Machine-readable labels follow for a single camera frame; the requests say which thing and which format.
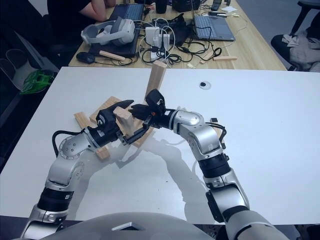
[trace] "white paper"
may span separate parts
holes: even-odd
[[[237,9],[235,9],[233,6],[226,6],[224,8],[221,8],[221,10],[225,11],[227,13],[231,13],[231,12],[237,11]]]

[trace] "person's arm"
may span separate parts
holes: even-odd
[[[104,0],[91,0],[87,6],[79,11],[82,15],[88,18],[103,22],[107,19],[106,17],[106,6]]]
[[[105,8],[112,8],[116,5],[116,0],[104,0]]]

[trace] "wooden plank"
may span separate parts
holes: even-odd
[[[124,132],[122,133],[129,137],[132,136],[135,132],[135,125],[131,112],[117,106],[113,113],[123,127]]]
[[[75,113],[74,117],[81,129],[93,126],[83,111]]]
[[[152,64],[149,82],[148,82],[148,86],[146,87],[144,97],[146,97],[151,90],[160,89],[160,86],[162,84],[162,81],[166,73],[166,69],[167,69],[167,64],[161,61],[157,60]]]
[[[142,144],[144,144],[145,140],[149,137],[149,135],[152,133],[152,131],[154,130],[153,127],[150,127],[148,131],[146,131],[146,133],[139,138],[137,141],[135,141],[134,143],[132,143],[133,146],[140,148]]]
[[[119,61],[125,61],[126,58],[123,57],[123,56],[119,56],[119,55],[116,55],[116,54],[113,54],[111,52],[107,52],[107,51],[100,51],[99,54],[101,56],[104,56],[104,57],[107,57],[107,58],[110,58],[110,59],[115,59],[115,60],[119,60]]]
[[[213,61],[232,61],[237,59],[236,56],[216,56],[213,58]]]
[[[105,101],[94,113],[92,113],[90,115],[89,118],[90,118],[91,122],[97,124],[96,117],[97,117],[99,111],[102,109],[107,109],[108,107],[110,107],[113,104],[116,104],[118,102],[121,102],[121,100],[119,98],[116,98],[114,96],[109,97],[109,99],[107,101]]]
[[[103,159],[110,157],[110,153],[108,151],[107,146],[103,146],[103,147],[99,148],[95,153],[99,157],[100,160],[103,160]]]
[[[84,129],[88,126],[93,127],[93,124],[89,121],[89,119],[83,111],[75,113],[74,117],[81,129]],[[97,154],[100,160],[110,157],[110,153],[108,151],[107,146],[99,148],[95,153]]]

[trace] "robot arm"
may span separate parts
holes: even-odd
[[[225,222],[230,240],[287,240],[270,222],[250,210],[249,201],[228,164],[216,131],[196,112],[166,109],[158,90],[146,97],[148,106],[132,106],[132,114],[152,127],[167,128],[184,138],[198,161],[208,187],[206,197],[214,219]]]
[[[86,127],[81,132],[57,131],[52,143],[56,160],[51,165],[40,199],[33,206],[21,238],[41,239],[63,228],[63,221],[68,215],[69,204],[85,171],[85,162],[99,148],[116,141],[119,137],[123,144],[131,144],[148,130],[149,125],[137,130],[133,136],[122,136],[113,111],[116,107],[127,108],[133,100],[121,101],[101,110],[95,128]],[[55,138],[58,134],[72,134],[57,147]]]
[[[203,179],[208,187],[206,197],[214,219],[225,222],[230,240],[288,240],[271,223],[250,210],[249,201],[235,172],[228,164],[212,124],[196,112],[166,109],[165,99],[156,89],[146,96],[148,105],[136,104],[130,112],[143,120],[143,127],[133,136],[123,136],[113,110],[126,108],[133,101],[127,100],[101,110],[96,118],[98,127],[87,127],[79,133],[71,133],[56,147],[57,159],[52,164],[45,188],[30,214],[21,235],[24,239],[41,239],[62,228],[68,215],[69,203],[85,170],[85,160],[98,148],[120,139],[122,144],[131,144],[148,130],[167,128],[184,138],[199,163]]]

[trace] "table surface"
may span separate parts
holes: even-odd
[[[205,4],[211,6],[213,0],[208,0]],[[233,32],[234,35],[236,35],[236,41],[234,41],[232,44],[230,41],[212,41],[214,44],[214,47],[224,47],[222,48],[222,54],[221,56],[236,56],[237,60],[233,61],[207,61],[205,64],[201,64],[200,58],[193,57],[190,64],[193,66],[196,66],[197,69],[247,69],[247,70],[286,70],[285,66],[282,64],[280,59],[276,56],[274,51],[271,49],[271,47],[268,45],[268,43],[264,40],[264,38],[261,36],[259,31],[256,29],[256,27],[253,25],[253,23],[249,20],[245,12],[241,9],[241,7],[238,5],[236,0],[232,0],[231,3],[232,7],[236,8],[237,11],[235,13],[239,14],[240,17],[233,17],[229,16],[227,17],[226,21]],[[220,8],[226,7],[226,3],[222,1],[222,4]],[[201,10],[196,11],[198,14],[201,14],[203,12],[209,11]],[[113,12],[113,8],[109,8],[106,10],[107,17],[111,15]],[[165,14],[157,14],[155,10],[151,10],[150,13],[146,16],[145,20],[147,22],[150,22],[150,19],[155,18],[165,18],[165,19],[173,19],[176,16],[178,16],[180,13],[173,10],[171,6],[167,6],[167,10]],[[192,19],[192,13],[185,12],[183,15],[184,19],[186,21]],[[145,49],[147,49],[147,45],[144,43],[143,46]],[[76,52],[88,52],[89,46],[85,43],[82,43],[78,51]],[[193,44],[190,47],[191,51],[198,51],[201,50],[202,47]],[[190,59],[190,55],[183,53],[181,51],[178,51],[175,49],[173,51],[175,54],[179,54],[182,59],[188,60]],[[77,60],[76,54],[73,56],[71,62],[69,63],[70,67],[112,67],[108,65],[103,65],[99,63],[93,63],[93,64],[85,64],[81,63]],[[105,58],[97,58],[99,62],[102,63],[111,63],[110,60]],[[189,68],[187,66],[188,63],[181,62],[178,64],[174,64],[172,68],[179,68],[179,69],[187,69]],[[131,64],[128,66],[129,68],[150,68],[151,66],[144,63],[141,59],[139,59],[136,63]]]
[[[110,96],[142,103],[150,71],[62,68],[0,175],[0,215],[29,216],[56,159],[55,131],[79,131],[74,113],[89,116]],[[202,79],[212,88],[201,89]],[[252,210],[275,225],[315,224],[320,223],[319,80],[319,73],[309,72],[168,69],[160,91],[167,108],[186,107],[226,126],[229,164]],[[154,212],[214,223],[203,175],[180,136],[157,129],[139,149],[119,141],[108,148],[109,159],[94,155],[85,162],[67,219]]]

